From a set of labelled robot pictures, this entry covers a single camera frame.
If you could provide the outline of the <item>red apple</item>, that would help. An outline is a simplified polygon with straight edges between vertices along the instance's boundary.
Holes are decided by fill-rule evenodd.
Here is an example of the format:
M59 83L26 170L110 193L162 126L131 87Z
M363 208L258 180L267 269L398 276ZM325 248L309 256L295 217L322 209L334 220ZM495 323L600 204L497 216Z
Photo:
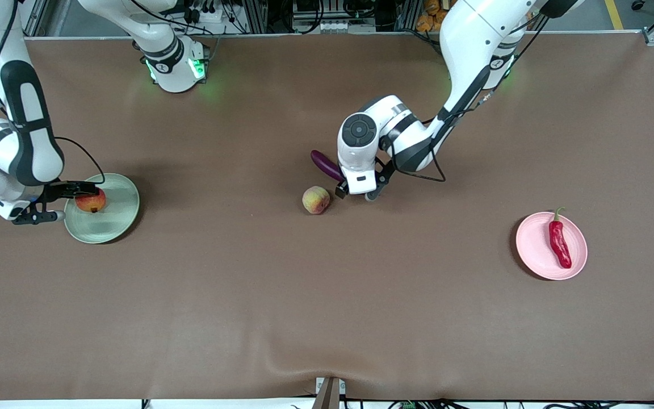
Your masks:
M107 206L106 193L100 188L97 189L96 194L77 196L74 201L79 210L88 213L101 212Z

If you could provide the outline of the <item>yellow pink peach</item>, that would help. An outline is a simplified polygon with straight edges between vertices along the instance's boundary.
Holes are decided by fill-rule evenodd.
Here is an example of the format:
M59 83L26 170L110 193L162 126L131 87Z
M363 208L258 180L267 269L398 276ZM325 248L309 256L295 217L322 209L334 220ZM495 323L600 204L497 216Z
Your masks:
M322 214L330 205L330 194L321 186L312 186L302 194L302 205L309 214Z

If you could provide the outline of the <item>long purple eggplant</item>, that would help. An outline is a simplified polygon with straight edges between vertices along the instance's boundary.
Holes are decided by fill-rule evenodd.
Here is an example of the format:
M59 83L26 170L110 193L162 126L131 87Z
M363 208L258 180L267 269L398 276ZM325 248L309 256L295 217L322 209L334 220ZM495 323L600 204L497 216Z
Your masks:
M334 163L334 161L327 158L327 156L324 155L324 153L318 150L312 150L311 160L314 163L314 165L317 166L317 168L319 168L319 170L322 171L322 173L329 176L329 178L332 178L338 183L343 182L343 174L340 167L336 163Z

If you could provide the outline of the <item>red chili pepper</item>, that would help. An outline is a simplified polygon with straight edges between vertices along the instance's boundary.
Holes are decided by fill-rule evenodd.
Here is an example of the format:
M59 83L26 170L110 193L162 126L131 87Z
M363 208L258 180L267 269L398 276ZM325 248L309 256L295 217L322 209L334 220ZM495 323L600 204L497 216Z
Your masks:
M553 219L548 223L548 242L560 266L563 269L570 269L573 266L573 261L564 238L564 224L560 219L560 213L563 210L565 210L565 207L556 208Z

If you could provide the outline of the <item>pile of orange fruits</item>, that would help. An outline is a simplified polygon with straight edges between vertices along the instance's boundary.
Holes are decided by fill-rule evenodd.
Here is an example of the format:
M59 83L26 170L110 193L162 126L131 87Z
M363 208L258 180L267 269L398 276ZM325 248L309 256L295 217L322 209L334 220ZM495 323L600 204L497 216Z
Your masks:
M457 0L421 0L421 11L416 21L417 32L437 32L447 12Z

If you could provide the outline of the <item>light green round plate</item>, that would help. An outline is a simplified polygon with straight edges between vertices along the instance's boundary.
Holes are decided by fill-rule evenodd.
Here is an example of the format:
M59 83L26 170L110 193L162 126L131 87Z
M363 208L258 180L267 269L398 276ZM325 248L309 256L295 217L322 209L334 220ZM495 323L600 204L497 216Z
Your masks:
M85 196L85 202L104 203L98 212L85 211L75 199L65 202L65 228L68 233L86 244L104 244L114 241L129 231L140 211L140 195L135 184L126 176L105 173L104 182L98 183L103 199Z

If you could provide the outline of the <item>brown table cover mat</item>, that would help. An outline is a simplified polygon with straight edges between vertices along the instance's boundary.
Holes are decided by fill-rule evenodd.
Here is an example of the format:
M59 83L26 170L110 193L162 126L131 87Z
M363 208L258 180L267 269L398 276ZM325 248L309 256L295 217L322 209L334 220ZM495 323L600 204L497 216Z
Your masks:
M130 177L142 213L92 245L0 219L0 399L269 398L345 379L363 399L654 400L654 47L541 34L438 153L337 199L311 162L343 119L450 87L408 35L226 38L207 83L149 81L127 40L33 39L54 131ZM555 212L588 258L525 266L519 224Z

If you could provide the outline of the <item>pink round plate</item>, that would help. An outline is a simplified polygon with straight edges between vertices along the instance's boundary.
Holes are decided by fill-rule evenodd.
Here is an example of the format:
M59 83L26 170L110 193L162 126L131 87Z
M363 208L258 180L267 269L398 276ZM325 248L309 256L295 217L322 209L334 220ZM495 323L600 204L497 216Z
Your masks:
M563 281L582 271L588 258L588 247L581 230L560 215L572 259L572 267L563 269L548 242L548 223L553 215L554 212L537 212L524 218L517 228L515 243L520 259L530 271L550 281Z

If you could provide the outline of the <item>metal stand bracket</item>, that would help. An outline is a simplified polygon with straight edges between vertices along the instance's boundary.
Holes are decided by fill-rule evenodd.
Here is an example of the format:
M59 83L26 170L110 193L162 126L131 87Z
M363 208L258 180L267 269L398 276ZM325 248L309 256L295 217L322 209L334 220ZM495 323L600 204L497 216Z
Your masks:
M343 409L347 394L346 384L337 377L316 378L316 399L312 409Z

